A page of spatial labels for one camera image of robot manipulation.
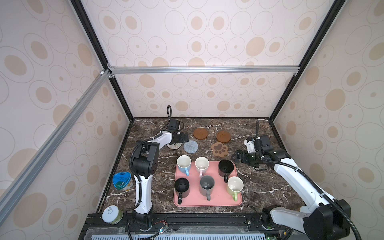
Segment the brown wooden coaster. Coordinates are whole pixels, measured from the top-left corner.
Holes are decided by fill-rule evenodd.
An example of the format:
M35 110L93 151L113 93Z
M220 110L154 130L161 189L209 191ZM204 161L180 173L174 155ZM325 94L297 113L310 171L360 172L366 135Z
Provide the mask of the brown wooden coaster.
M208 131L206 129L204 129L204 128L197 128L193 132L193 136L197 140L204 140L204 139L206 139L208 134L209 134Z
M231 134L226 131L220 131L216 134L216 139L221 143L228 143L231 140Z

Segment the blue grey round coaster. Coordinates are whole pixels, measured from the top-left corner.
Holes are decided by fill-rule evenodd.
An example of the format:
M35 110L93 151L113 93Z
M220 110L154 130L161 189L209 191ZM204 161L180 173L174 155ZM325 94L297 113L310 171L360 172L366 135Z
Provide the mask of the blue grey round coaster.
M184 150L189 154L196 153L198 149L199 145L196 141L190 140L187 143L184 143Z

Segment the brown paw shaped coaster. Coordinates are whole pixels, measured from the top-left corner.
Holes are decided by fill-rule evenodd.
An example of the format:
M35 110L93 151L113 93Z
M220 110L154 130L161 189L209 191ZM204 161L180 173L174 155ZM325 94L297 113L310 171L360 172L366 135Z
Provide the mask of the brown paw shaped coaster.
M213 155L220 158L224 158L229 154L228 146L221 142L216 142L215 144L211 145L211 149L213 151Z

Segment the horizontal aluminium bar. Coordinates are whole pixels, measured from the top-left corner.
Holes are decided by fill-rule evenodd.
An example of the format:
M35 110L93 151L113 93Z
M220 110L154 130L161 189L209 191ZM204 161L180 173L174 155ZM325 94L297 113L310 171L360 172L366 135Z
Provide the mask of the horizontal aluminium bar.
M224 74L224 73L297 73L300 66L185 66L185 67L115 67L101 71L102 74Z

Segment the diagonal aluminium bar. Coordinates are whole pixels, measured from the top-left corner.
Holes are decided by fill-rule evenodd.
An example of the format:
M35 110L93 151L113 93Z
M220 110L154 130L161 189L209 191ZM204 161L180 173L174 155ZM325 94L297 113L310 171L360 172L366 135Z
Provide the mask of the diagonal aluminium bar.
M96 95L103 83L111 76L111 70L105 69L87 91L76 102L68 112L59 126L53 131L50 137L37 151L32 160L26 165L18 177L13 181L5 194L1 197L1 224L5 222L42 168L51 158L54 151L58 148L64 137L71 130L90 101Z

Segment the black mug upper right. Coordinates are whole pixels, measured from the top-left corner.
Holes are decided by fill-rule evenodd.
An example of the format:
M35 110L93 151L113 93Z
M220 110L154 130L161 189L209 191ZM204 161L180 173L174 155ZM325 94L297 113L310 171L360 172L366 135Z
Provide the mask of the black mug upper right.
M227 183L230 174L234 171L235 166L232 161L221 160L218 165L218 173L224 179L224 182Z

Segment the light grey woven coaster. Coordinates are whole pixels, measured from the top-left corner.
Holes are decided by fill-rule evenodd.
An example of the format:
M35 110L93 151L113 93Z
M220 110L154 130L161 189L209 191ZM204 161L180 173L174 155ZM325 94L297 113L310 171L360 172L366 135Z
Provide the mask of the light grey woven coaster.
M183 145L182 143L175 143L175 144L173 144L173 145L171 145L171 144L167 144L167 147L168 147L169 149L172 149L172 150L177 150L177 149L179 149L182 145Z

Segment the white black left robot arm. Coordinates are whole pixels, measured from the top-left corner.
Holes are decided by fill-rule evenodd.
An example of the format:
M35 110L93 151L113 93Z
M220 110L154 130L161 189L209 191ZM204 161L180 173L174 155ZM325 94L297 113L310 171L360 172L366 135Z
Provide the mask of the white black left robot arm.
M183 122L172 118L172 107L167 106L168 122L153 137L138 140L132 151L129 168L136 183L136 205L129 208L133 223L143 229L150 229L153 220L151 201L152 179L158 168L159 150L166 145L189 142L187 133L183 133Z

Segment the grey mug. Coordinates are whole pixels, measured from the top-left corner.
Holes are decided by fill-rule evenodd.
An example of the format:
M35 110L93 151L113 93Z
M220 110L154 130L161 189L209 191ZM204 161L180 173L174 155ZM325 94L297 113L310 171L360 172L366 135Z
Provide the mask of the grey mug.
M215 180L211 176L202 176L200 179L200 194L204 196L207 201L211 200L213 188L215 186Z

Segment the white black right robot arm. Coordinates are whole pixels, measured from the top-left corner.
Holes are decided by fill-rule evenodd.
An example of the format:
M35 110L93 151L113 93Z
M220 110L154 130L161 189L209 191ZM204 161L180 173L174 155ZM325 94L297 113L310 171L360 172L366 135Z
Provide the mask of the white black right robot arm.
M304 233L310 240L340 240L353 233L362 237L351 220L351 206L345 200L337 200L316 184L284 149L274 148L267 135L259 134L256 122L255 136L244 141L247 149L238 150L232 160L240 160L257 169L267 165L283 177L304 201L299 211L278 205L263 208L261 224L265 230L278 225Z

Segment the white pink mug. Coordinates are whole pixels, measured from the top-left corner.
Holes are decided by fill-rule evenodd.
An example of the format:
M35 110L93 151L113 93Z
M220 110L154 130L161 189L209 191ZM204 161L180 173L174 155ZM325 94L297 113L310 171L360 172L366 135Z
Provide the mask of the white pink mug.
M198 157L195 161L196 170L201 178L209 168L209 160L205 157Z

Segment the light green mug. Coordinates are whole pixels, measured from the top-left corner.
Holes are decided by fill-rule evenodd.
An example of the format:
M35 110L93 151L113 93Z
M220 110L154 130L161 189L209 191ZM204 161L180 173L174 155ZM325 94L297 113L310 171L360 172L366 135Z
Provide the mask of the light green mug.
M244 188L244 183L239 177L230 177L227 182L227 193L235 202L238 201L241 191Z

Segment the blue round tin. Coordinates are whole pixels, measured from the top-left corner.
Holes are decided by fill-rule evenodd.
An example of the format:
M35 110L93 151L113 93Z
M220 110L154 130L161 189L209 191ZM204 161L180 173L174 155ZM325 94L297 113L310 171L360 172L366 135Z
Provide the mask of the blue round tin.
M113 176L113 185L116 190L129 191L133 187L132 175L129 172L119 172Z

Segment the black mug lower left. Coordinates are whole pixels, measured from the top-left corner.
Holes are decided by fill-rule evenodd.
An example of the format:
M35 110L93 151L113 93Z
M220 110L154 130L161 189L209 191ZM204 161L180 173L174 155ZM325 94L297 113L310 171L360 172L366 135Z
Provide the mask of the black mug lower left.
M177 195L177 203L181 205L183 199L190 193L190 183L186 178L179 178L175 181L174 187Z

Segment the black mug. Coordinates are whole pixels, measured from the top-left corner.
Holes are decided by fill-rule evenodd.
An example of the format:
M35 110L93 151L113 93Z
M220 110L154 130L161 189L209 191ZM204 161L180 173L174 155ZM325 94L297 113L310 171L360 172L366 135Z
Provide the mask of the black mug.
M190 193L190 183L186 178L179 178L175 181L174 187L177 195L177 203L181 205L183 199Z
M227 183L230 174L234 171L235 166L232 161L221 160L218 165L218 173L224 179L224 182Z

